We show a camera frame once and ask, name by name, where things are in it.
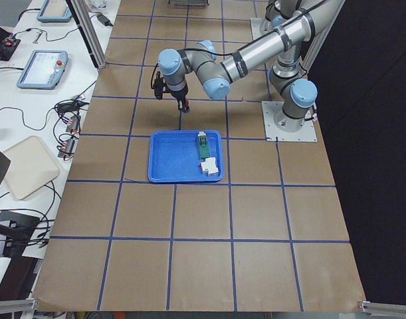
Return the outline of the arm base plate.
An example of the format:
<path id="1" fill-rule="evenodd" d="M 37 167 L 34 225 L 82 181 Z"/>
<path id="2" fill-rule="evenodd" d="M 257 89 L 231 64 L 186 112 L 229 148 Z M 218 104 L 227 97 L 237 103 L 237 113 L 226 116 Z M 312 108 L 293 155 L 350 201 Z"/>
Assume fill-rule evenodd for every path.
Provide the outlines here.
<path id="1" fill-rule="evenodd" d="M 250 19 L 253 40 L 260 38 L 272 30 L 272 22 L 265 18 L 253 17 Z"/>
<path id="2" fill-rule="evenodd" d="M 289 118 L 282 101 L 262 101 L 265 140 L 268 142 L 317 142 L 314 121 L 309 109 L 301 119 Z"/>

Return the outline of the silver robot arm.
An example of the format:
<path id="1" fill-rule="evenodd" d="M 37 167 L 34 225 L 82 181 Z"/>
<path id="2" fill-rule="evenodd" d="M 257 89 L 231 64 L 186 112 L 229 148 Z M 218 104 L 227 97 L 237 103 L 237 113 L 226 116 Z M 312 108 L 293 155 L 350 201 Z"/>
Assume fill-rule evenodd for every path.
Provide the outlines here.
<path id="1" fill-rule="evenodd" d="M 264 31 L 271 31 L 290 18 L 288 1 L 269 0 L 265 8 Z"/>
<path id="2" fill-rule="evenodd" d="M 314 35 L 316 20 L 312 12 L 325 3 L 303 1 L 286 22 L 240 49 L 225 53 L 225 60 L 219 63 L 215 59 L 222 54 L 215 52 L 213 43 L 209 40 L 201 41 L 195 47 L 161 51 L 156 64 L 159 71 L 153 71 L 154 96 L 161 100 L 165 93 L 172 95 L 177 100 L 178 110 L 187 113 L 189 103 L 185 75 L 193 72 L 208 97 L 214 100 L 226 98 L 232 83 Z"/>

